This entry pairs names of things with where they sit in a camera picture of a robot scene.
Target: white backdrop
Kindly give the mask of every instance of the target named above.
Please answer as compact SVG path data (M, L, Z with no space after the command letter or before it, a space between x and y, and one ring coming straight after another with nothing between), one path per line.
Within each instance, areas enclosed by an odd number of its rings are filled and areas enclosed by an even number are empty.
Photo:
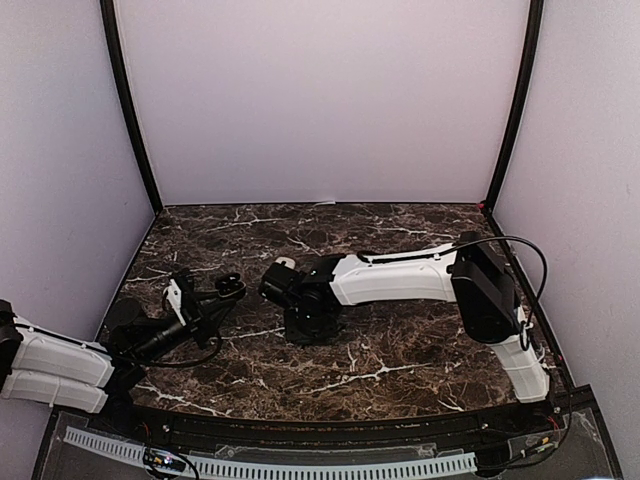
M118 0L166 204L483 199L527 0Z
M153 219L99 2L0 2L0 65L0 298L93 340ZM0 478L31 478L50 409L0 404Z
M549 258L543 306L576 383L593 386L625 478L640 478L639 19L631 0L545 6L496 208L505 232ZM521 256L535 284L539 261Z

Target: marble surface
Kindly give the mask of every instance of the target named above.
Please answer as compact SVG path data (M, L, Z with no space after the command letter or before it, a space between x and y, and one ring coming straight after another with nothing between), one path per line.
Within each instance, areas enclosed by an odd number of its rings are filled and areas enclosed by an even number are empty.
M474 410L515 401L493 352L470 340L455 304L382 302L345 309L328 346L283 337L281 310L257 294L279 256L309 267L318 255L409 251L491 235L473 205L340 204L169 207L140 250L120 298L151 316L170 272L189 267L202 288L237 271L247 296L225 321L221 353L191 370L148 369L140 405L204 415L291 421L381 420ZM203 355L188 342L164 357Z

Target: black enclosure corner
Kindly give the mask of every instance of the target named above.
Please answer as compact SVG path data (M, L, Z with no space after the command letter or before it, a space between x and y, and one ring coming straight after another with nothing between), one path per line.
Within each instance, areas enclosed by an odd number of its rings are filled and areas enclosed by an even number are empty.
M107 48L109 49L109 57L111 59L111 68L113 69L113 78L116 82L118 97L120 98L120 106L124 121L127 124L129 139L131 146L140 169L140 175L144 182L149 201L156 215L162 211L162 200L158 192L158 186L153 178L151 164L147 151L144 148L142 134L140 133L140 125L138 125L138 117L133 106L131 90L129 89L129 81L122 57L122 47L120 45L120 37L118 35L118 25L116 22L116 12L113 0L100 0L100 8L102 10L102 22L104 24L104 33L107 38Z
M509 111L509 119L507 127L502 139L502 146L498 154L496 168L491 178L489 191L486 199L482 202L488 211L493 211L500 195L500 189L507 175L507 168L513 153L513 147L518 136L520 121L522 120L522 112L527 100L527 91L529 90L529 82L531 80L531 72L533 71L533 63L536 56L536 47L538 45L538 35L540 33L540 24L542 22L542 9L544 0L531 0L529 5L529 20L527 21L527 32L524 37L524 46L522 48L522 59L520 60L520 70L518 71L518 79L513 94L513 102Z

